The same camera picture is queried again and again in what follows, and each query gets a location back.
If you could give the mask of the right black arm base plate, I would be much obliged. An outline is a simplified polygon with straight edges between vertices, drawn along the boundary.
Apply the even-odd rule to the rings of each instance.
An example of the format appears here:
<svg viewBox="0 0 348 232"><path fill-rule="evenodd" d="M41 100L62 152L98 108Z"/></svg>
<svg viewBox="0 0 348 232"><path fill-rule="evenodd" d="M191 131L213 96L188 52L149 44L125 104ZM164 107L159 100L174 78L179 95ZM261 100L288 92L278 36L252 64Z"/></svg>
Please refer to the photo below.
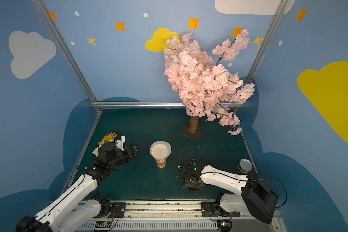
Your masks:
<svg viewBox="0 0 348 232"><path fill-rule="evenodd" d="M234 211L232 213L226 212L224 209L220 207L219 204L216 204L215 202L201 202L201 213L202 217L204 218L229 218L229 217L236 217L239 218L241 216L240 212Z"/></svg>

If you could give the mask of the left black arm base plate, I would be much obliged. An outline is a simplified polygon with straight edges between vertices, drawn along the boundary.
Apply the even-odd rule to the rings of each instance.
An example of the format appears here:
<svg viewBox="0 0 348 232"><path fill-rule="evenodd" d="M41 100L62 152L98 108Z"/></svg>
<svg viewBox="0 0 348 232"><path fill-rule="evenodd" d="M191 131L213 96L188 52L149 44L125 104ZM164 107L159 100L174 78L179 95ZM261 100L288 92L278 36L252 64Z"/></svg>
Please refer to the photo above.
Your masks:
<svg viewBox="0 0 348 232"><path fill-rule="evenodd" d="M123 218L126 209L126 203L103 203L101 211L97 215L99 218Z"/></svg>

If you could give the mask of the round white leak-proof paper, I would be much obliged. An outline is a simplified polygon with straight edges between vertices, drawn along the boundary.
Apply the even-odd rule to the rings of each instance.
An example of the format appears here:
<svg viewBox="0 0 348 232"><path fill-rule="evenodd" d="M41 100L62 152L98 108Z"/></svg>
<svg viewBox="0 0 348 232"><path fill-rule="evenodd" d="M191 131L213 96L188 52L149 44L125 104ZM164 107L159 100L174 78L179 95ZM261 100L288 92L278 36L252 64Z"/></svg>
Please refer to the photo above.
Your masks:
<svg viewBox="0 0 348 232"><path fill-rule="evenodd" d="M150 154L155 159L165 159L171 154L172 148L168 142L156 141L150 147Z"/></svg>

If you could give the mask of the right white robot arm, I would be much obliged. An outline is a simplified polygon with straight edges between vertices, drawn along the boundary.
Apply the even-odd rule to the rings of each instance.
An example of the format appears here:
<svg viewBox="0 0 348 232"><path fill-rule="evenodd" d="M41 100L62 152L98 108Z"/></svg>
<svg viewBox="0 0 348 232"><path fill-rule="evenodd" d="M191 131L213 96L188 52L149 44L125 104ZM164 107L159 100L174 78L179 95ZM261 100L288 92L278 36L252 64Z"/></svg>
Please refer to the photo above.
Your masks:
<svg viewBox="0 0 348 232"><path fill-rule="evenodd" d="M203 217L231 218L247 213L260 222L272 223L279 196L258 174L232 174L193 160L182 160L177 168L183 175L183 188L189 191L212 185L229 192L220 193L214 202L202 202Z"/></svg>

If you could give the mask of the printed paper milk tea cup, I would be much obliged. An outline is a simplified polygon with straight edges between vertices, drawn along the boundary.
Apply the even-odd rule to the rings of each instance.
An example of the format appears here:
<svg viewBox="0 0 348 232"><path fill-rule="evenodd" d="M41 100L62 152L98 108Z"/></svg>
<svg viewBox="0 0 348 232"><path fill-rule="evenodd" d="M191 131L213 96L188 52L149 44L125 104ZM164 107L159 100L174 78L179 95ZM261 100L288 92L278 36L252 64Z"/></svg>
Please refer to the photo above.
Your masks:
<svg viewBox="0 0 348 232"><path fill-rule="evenodd" d="M165 145L155 145L151 150L151 155L155 159L156 164L159 168L164 168L166 166L168 149Z"/></svg>

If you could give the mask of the black plastic cup lid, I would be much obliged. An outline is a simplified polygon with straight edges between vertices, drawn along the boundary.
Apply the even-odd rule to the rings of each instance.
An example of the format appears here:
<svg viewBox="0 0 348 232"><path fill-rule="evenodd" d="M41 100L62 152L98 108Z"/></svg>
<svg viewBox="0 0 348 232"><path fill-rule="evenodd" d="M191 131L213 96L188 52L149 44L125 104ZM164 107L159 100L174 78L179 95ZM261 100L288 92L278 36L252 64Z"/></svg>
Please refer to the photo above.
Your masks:
<svg viewBox="0 0 348 232"><path fill-rule="evenodd" d="M195 178L184 179L183 188L191 192L198 192L204 187L205 187L205 184L200 179L195 179Z"/></svg>

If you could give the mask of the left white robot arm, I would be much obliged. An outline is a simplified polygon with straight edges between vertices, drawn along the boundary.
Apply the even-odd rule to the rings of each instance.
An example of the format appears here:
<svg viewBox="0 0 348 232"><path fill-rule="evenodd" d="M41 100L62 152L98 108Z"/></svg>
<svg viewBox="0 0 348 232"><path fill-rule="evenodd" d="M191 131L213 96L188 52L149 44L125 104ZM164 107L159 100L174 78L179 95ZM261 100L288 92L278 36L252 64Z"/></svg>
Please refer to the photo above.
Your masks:
<svg viewBox="0 0 348 232"><path fill-rule="evenodd" d="M98 149L97 158L85 168L77 181L58 199L36 215L24 216L16 225L17 232L74 232L94 217L115 217L110 198L94 195L83 206L75 207L97 189L115 167L129 163L142 149L132 143L120 149L115 142L107 142Z"/></svg>

